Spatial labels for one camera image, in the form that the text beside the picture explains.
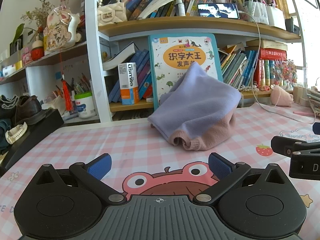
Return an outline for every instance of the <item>toothpaste box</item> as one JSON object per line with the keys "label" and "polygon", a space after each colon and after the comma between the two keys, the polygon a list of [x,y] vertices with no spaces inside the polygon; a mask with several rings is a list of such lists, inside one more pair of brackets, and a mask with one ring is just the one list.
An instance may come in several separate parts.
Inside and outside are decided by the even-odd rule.
{"label": "toothpaste box", "polygon": [[135,62],[118,65],[120,94],[123,105],[134,105],[139,102],[138,81]]}

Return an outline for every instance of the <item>pink plush toy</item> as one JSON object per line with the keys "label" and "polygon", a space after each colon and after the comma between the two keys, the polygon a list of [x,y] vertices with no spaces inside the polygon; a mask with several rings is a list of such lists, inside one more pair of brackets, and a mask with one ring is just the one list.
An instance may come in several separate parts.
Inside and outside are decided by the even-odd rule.
{"label": "pink plush toy", "polygon": [[289,94],[283,88],[274,86],[271,91],[270,101],[274,106],[290,106],[293,103],[293,95]]}

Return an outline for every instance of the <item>phone screen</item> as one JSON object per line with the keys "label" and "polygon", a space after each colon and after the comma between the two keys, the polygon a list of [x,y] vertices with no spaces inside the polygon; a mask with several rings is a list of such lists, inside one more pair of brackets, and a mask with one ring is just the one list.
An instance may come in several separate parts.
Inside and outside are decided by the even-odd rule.
{"label": "phone screen", "polygon": [[198,4],[199,15],[203,17],[239,19],[235,3]]}

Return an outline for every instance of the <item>metal screw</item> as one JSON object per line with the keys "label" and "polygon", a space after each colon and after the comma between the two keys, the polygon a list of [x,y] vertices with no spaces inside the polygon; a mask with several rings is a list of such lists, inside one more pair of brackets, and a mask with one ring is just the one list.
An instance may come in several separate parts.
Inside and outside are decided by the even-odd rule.
{"label": "metal screw", "polygon": [[201,202],[208,202],[211,200],[211,196],[207,194],[199,194],[196,199]]}
{"label": "metal screw", "polygon": [[109,196],[109,200],[112,202],[120,202],[124,199],[124,196],[120,194],[113,194]]}

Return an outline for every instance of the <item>cartoon frog print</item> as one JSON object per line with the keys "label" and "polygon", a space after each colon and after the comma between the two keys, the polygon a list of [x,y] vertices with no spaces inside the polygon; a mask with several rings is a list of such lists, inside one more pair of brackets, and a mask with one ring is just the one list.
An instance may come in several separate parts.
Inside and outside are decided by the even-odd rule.
{"label": "cartoon frog print", "polygon": [[131,195],[189,195],[192,199],[199,192],[215,184],[219,179],[204,162],[193,162],[183,169],[149,174],[135,172],[127,176],[122,189],[130,199]]}

